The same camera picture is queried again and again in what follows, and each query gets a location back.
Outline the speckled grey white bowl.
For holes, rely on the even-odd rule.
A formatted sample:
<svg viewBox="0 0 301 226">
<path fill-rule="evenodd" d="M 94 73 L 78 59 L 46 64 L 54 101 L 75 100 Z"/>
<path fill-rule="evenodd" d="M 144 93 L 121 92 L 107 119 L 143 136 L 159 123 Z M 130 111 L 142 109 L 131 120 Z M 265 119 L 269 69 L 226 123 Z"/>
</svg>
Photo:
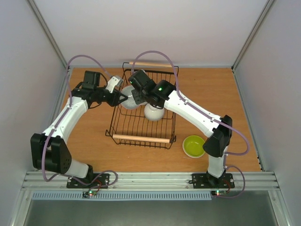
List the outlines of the speckled grey white bowl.
<svg viewBox="0 0 301 226">
<path fill-rule="evenodd" d="M 121 91 L 124 95 L 128 96 L 128 100 L 121 103 L 121 105 L 127 110 L 134 110 L 139 107 L 139 105 L 135 103 L 135 100 L 134 100 L 133 94 L 132 94 L 132 90 L 134 90 L 133 86 L 126 86 Z"/>
</svg>

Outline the ribbed white bowl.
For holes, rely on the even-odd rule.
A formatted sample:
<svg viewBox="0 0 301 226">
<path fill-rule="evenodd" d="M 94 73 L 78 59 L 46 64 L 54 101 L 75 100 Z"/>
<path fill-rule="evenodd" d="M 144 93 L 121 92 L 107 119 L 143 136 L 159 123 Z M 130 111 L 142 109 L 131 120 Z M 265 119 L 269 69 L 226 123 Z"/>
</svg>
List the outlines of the ribbed white bowl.
<svg viewBox="0 0 301 226">
<path fill-rule="evenodd" d="M 150 104 L 147 104 L 144 108 L 144 116 L 146 119 L 149 121 L 159 121 L 163 118 L 165 114 L 165 110 L 163 109 L 158 109 Z"/>
</svg>

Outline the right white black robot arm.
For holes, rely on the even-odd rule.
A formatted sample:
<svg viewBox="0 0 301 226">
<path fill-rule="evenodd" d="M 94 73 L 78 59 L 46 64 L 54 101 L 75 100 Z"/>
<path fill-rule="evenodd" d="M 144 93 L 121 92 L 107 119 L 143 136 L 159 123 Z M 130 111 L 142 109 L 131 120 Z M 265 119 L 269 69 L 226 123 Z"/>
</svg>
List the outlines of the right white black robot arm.
<svg viewBox="0 0 301 226">
<path fill-rule="evenodd" d="M 193 124 L 207 137 L 203 149 L 209 155 L 206 172 L 208 183 L 215 187 L 223 183 L 224 156 L 232 137 L 228 126 L 232 125 L 232 119 L 227 115 L 221 117 L 206 111 L 166 80 L 155 83 L 143 70 L 135 71 L 128 81 L 134 87 L 135 102 L 147 102 L 152 107 L 172 111 Z"/>
</svg>

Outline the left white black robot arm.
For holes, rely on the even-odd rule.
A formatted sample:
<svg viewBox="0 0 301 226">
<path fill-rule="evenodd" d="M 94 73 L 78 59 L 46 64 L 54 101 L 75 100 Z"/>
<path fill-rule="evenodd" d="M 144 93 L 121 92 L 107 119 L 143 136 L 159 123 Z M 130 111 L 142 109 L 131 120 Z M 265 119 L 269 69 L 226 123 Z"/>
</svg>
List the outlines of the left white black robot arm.
<svg viewBox="0 0 301 226">
<path fill-rule="evenodd" d="M 72 91 L 63 110 L 52 124 L 41 134 L 35 133 L 30 139 L 32 164 L 41 170 L 46 182 L 51 179 L 46 177 L 46 172 L 53 172 L 55 176 L 71 177 L 83 187 L 94 184 L 96 176 L 91 165 L 81 163 L 72 158 L 67 147 L 68 138 L 75 125 L 83 114 L 90 109 L 93 103 L 98 105 L 106 102 L 115 107 L 127 100 L 118 87 L 123 80 L 113 76 L 105 80 L 105 85 L 100 86 L 102 73 L 85 71 L 84 79 Z"/>
</svg>

